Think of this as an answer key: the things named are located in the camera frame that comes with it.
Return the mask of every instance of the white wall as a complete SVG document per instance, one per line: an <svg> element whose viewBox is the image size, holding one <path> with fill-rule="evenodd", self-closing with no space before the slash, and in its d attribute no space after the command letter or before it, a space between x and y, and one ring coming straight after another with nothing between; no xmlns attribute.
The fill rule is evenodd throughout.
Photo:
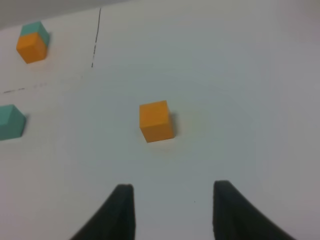
<svg viewBox="0 0 320 240"><path fill-rule="evenodd" d="M1 0L0 29L126 0Z"/></svg>
<svg viewBox="0 0 320 240"><path fill-rule="evenodd" d="M213 239L230 180L293 237L320 231L320 13L292 0L132 0L43 21L45 61L0 31L0 239L67 240L113 188L135 190L136 240ZM175 139L146 144L139 104L167 100Z"/></svg>

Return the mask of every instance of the cube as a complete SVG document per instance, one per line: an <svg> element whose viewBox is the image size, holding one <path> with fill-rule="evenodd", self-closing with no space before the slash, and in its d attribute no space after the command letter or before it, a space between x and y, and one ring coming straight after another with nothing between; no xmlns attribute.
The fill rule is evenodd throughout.
<svg viewBox="0 0 320 240"><path fill-rule="evenodd" d="M49 38L40 21L24 25L16 50L27 64L43 60L47 56Z"/></svg>
<svg viewBox="0 0 320 240"><path fill-rule="evenodd" d="M140 105L139 125L147 143L175 137L167 101Z"/></svg>
<svg viewBox="0 0 320 240"><path fill-rule="evenodd" d="M0 106L0 141L21 137L26 117L15 105Z"/></svg>

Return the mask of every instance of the black marker line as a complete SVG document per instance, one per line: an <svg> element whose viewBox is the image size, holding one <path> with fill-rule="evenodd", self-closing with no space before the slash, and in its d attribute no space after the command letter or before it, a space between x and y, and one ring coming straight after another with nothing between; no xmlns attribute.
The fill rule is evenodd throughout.
<svg viewBox="0 0 320 240"><path fill-rule="evenodd" d="M12 93L12 92L14 92L14 91L15 91L15 90L4 91L3 94Z"/></svg>
<svg viewBox="0 0 320 240"><path fill-rule="evenodd" d="M93 57L92 57L91 68L94 67L94 59L95 59L95 54L96 54L96 46L97 46L98 34L99 34L99 27L100 27L100 15L101 15L101 7L100 7L100 10L99 10L98 27L97 27L97 30L96 30L96 36L95 36L95 43L94 43L94 50L93 50Z"/></svg>

